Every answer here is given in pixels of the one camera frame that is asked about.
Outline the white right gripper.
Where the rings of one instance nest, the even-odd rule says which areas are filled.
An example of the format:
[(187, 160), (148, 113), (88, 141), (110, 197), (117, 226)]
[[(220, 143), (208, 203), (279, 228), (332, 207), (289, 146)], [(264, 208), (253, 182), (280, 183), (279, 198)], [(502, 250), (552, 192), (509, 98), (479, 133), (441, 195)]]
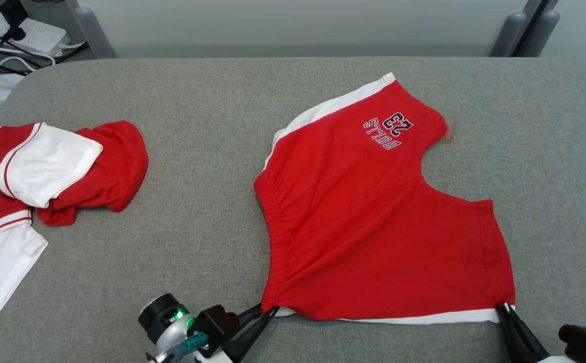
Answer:
[(550, 356), (510, 305), (497, 305), (496, 314), (510, 362), (573, 363), (567, 356)]

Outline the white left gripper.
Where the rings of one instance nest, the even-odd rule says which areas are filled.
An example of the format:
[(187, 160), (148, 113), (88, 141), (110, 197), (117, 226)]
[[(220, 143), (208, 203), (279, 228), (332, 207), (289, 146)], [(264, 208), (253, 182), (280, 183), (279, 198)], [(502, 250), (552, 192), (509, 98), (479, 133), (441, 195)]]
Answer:
[(194, 362), (202, 363), (233, 363), (241, 362), (254, 343), (279, 312), (279, 308), (271, 308), (263, 312), (262, 304), (256, 304), (252, 308), (238, 315), (239, 331), (225, 345), (224, 351), (219, 351), (211, 357), (205, 357), (205, 350), (197, 350), (193, 353)]

